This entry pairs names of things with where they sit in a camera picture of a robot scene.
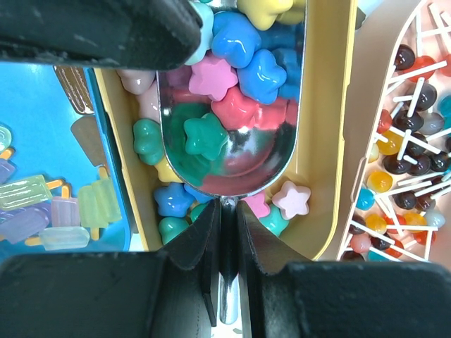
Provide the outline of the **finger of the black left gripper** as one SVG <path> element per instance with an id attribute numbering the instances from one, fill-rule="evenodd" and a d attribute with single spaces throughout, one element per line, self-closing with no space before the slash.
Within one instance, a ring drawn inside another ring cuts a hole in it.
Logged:
<path id="1" fill-rule="evenodd" d="M 1 60 L 172 70 L 197 50 L 202 26 L 188 1 L 3 0 Z"/>

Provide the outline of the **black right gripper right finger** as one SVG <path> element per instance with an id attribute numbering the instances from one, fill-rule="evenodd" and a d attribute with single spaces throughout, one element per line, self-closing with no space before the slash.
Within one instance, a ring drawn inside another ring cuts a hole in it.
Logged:
<path id="1" fill-rule="evenodd" d="M 450 273 L 432 263 L 313 262 L 237 207 L 245 337 L 449 337 Z"/>

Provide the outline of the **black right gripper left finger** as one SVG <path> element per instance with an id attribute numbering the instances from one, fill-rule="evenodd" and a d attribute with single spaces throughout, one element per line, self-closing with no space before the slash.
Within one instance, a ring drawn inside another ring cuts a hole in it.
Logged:
<path id="1" fill-rule="evenodd" d="M 152 252 L 48 253 L 1 265 L 2 337 L 209 337 L 221 207 Z"/>

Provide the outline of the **metal candy scoop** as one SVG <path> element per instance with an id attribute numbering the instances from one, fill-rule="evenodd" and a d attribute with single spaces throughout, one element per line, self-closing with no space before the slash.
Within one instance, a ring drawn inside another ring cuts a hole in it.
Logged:
<path id="1" fill-rule="evenodd" d="M 297 142 L 306 1 L 191 1 L 201 40 L 157 75 L 166 158 L 194 192 L 221 204 L 222 323 L 237 320 L 238 201 L 273 184 Z"/>

